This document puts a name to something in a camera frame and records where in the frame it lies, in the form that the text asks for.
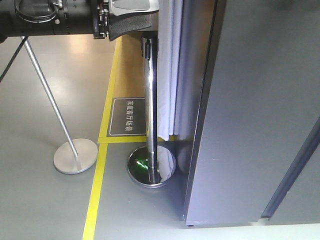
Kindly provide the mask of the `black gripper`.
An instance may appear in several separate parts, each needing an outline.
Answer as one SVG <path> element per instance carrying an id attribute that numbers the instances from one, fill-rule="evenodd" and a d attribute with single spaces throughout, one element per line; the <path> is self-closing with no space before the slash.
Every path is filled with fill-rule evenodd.
<path id="1" fill-rule="evenodd" d="M 125 34 L 148 30 L 158 13 L 158 0 L 91 0 L 93 38 L 110 41 Z"/>

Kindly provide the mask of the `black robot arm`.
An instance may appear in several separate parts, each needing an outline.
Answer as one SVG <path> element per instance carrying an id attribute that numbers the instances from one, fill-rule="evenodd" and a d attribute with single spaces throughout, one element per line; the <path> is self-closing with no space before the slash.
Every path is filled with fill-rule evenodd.
<path id="1" fill-rule="evenodd" d="M 94 39 L 150 31 L 157 0 L 2 0 L 0 41 L 9 37 L 92 34 Z"/>

